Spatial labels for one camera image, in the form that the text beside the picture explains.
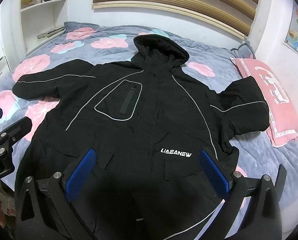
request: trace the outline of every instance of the gray blanket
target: gray blanket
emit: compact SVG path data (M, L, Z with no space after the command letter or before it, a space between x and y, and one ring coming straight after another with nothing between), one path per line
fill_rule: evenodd
M169 37L189 52L190 59L183 66L183 71L219 93L232 81L241 78L229 58L254 58L249 44L229 51L149 27L102 27L75 22L68 22L65 25L64 34L32 52L24 62L0 82L0 107L4 112L3 118L0 120L0 131L24 116L30 117L33 121L32 132L14 146L13 162L16 170L30 143L33 132L46 113L58 102L52 98L32 101L17 98L11 89L23 74L51 69L63 62L77 58L94 65L130 60L137 52L133 38L139 34L156 33ZM263 174L269 174L275 181L279 164L284 165L287 170L287 180L280 201L281 208L286 207L297 198L298 145L295 141L291 141L283 147L274 148L266 132L253 132L237 136L231 140L231 144L240 150L237 170L241 171L244 176L260 178ZM16 172L2 179L11 189L14 189L15 174ZM248 200L241 207L229 235L238 229L247 203Z

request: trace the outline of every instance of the pillow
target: pillow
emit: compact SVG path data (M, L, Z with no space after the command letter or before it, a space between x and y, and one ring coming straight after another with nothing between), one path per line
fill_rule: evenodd
M230 58L243 78L254 77L269 106L270 126L266 130L274 147L298 139L298 117L284 89L263 62L250 58Z
M231 53L237 58L253 58L255 59L254 51L251 47L250 41L242 43L237 49L231 49Z

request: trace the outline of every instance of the jacket zipper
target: jacket zipper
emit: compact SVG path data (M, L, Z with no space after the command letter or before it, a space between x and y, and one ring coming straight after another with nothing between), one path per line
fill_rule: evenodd
M130 91L128 92L128 94L126 96L125 101L123 102L123 104L122 104L122 106L121 106L121 108L119 110L119 113L124 114L126 112L126 110L127 110L128 106L130 104L131 98L132 98L132 96L133 96L136 88L137 88L137 86L134 85L133 88L130 89Z

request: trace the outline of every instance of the pink pillowcase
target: pink pillowcase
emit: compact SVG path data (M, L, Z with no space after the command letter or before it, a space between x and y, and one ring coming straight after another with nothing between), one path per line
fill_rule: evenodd
M254 77L269 105L270 126L266 130L274 147L298 139L298 117L284 89L263 62L250 58L230 58L242 77Z

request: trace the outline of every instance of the metal screw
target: metal screw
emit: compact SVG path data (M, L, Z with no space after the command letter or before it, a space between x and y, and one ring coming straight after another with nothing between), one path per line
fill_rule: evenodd
M242 174L241 174L241 172L239 172L239 171L234 171L234 172L233 172L233 176L235 176L236 178L239 178L239 177L242 176Z
M270 181L271 180L271 177L269 175L264 175L263 178L266 181Z
M55 178L55 179L59 179L60 177L61 177L61 172L56 172L54 175L53 175L53 177Z
M25 178L25 182L29 183L29 182L31 182L31 181L32 181L32 177L31 177L31 176Z

